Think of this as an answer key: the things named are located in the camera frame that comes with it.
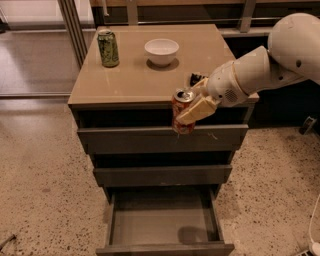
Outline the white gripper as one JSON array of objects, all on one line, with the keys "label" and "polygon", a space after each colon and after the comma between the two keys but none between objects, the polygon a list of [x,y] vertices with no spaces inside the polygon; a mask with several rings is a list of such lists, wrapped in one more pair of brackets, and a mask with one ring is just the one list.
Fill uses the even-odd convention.
[{"label": "white gripper", "polygon": [[191,91],[197,97],[176,117],[182,125],[189,125],[214,114],[219,103],[223,107],[233,107],[248,98],[239,86],[233,61],[216,68],[208,79],[200,80]]}]

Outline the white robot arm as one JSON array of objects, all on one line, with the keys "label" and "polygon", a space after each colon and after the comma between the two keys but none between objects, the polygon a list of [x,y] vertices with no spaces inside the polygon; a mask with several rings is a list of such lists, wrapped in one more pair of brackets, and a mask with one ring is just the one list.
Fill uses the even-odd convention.
[{"label": "white robot arm", "polygon": [[214,114],[219,106],[233,107],[259,91],[307,79],[320,83],[320,19],[295,13],[275,24],[266,47],[221,65],[193,86],[196,98],[176,121],[189,125]]}]

